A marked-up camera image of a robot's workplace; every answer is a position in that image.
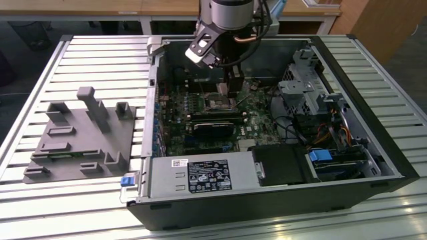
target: wooden desk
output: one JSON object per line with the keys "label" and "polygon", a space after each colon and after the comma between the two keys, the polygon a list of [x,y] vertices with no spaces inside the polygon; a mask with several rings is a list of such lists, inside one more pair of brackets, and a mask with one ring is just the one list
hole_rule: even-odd
{"label": "wooden desk", "polygon": [[[0,0],[0,21],[140,21],[152,34],[152,21],[194,21],[198,0]],[[288,0],[281,22],[320,22],[317,34],[328,34],[338,9],[308,8]]]}
{"label": "wooden desk", "polygon": [[141,4],[141,0],[0,0],[0,15],[138,15]]}
{"label": "wooden desk", "polygon": [[[142,15],[197,16],[198,0],[141,0]],[[301,0],[288,0],[282,16],[338,16],[341,11],[330,8],[308,8]]]}
{"label": "wooden desk", "polygon": [[[140,24],[142,32],[152,34],[152,21],[194,21],[198,15],[198,0],[141,0]],[[288,0],[280,22],[320,22],[314,33],[328,34],[336,16],[341,14],[333,8],[308,8],[301,0]]]}

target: white sticker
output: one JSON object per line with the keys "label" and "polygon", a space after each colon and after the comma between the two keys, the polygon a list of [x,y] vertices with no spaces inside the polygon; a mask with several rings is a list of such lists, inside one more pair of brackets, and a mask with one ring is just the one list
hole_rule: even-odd
{"label": "white sticker", "polygon": [[137,11],[120,11],[118,14],[138,14]]}
{"label": "white sticker", "polygon": [[172,168],[173,167],[186,167],[188,159],[172,159]]}

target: blue handle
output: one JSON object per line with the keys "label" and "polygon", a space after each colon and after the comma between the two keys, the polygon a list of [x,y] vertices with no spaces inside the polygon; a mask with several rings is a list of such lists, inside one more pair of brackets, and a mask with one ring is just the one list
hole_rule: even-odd
{"label": "blue handle", "polygon": [[273,7],[269,10],[270,16],[274,16],[276,18],[280,18],[282,9],[285,8],[285,5],[286,5],[286,1],[288,0],[278,0],[274,3]]}

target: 3d printed holder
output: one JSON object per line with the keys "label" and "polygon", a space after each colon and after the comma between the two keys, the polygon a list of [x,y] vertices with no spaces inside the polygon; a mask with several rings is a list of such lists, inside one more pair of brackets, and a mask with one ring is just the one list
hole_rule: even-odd
{"label": "3d printed holder", "polygon": [[32,154],[22,182],[26,184],[122,176],[129,168],[136,108],[126,102],[104,107],[94,89],[80,87],[85,109],[52,102],[49,121]]}

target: motherboard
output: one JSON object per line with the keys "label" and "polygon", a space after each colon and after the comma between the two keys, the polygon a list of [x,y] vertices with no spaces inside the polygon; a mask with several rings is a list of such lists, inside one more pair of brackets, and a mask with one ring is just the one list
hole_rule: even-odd
{"label": "motherboard", "polygon": [[245,80],[233,98],[196,87],[158,91],[166,156],[244,152],[280,143],[268,110],[270,86]]}

